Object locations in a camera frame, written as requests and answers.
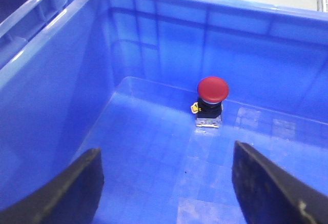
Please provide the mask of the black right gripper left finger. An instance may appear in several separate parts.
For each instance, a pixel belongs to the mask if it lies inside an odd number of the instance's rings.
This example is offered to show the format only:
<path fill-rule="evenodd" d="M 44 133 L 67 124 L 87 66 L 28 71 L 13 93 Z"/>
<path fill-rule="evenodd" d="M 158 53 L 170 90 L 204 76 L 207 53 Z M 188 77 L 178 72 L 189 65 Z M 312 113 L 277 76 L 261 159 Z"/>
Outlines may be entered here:
<path fill-rule="evenodd" d="M 101 150 L 89 149 L 47 184 L 1 211 L 1 223 L 92 223 L 103 186 Z"/>

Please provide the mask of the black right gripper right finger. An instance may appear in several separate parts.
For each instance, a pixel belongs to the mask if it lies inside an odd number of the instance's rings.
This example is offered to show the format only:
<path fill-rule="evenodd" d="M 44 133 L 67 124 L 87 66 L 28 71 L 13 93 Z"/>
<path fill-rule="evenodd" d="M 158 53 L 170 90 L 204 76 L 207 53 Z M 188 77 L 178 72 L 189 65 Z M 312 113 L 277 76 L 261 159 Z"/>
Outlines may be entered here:
<path fill-rule="evenodd" d="M 327 223 L 327 196 L 235 141 L 232 185 L 247 223 Z"/>

